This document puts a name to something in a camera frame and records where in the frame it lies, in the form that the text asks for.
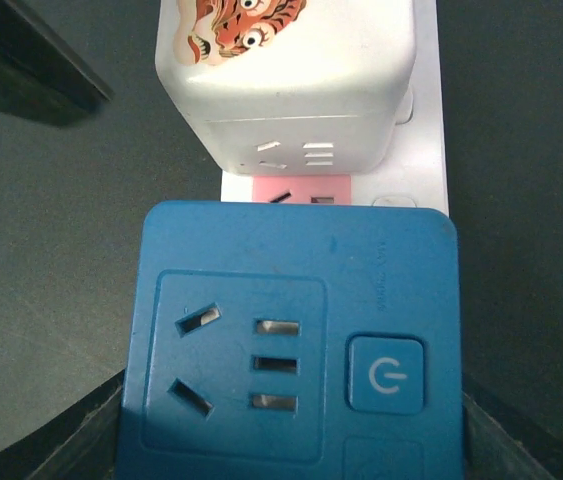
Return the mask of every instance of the white socket outlet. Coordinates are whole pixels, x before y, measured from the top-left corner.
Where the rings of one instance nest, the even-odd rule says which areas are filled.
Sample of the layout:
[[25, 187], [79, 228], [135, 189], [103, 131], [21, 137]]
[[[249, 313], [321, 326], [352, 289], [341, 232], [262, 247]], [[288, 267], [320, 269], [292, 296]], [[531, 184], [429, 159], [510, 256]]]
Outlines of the white socket outlet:
[[415, 52], [412, 0], [162, 0], [156, 66], [223, 170], [348, 174], [383, 159]]

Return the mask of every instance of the cartoon tiger sticker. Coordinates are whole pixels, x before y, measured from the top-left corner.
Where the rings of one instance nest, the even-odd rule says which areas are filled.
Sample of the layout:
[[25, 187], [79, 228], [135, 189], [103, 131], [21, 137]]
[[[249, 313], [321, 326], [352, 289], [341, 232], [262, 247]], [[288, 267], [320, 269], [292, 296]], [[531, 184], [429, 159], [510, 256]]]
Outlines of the cartoon tiger sticker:
[[220, 65], [269, 45], [307, 0], [177, 0], [181, 21], [174, 55], [183, 65]]

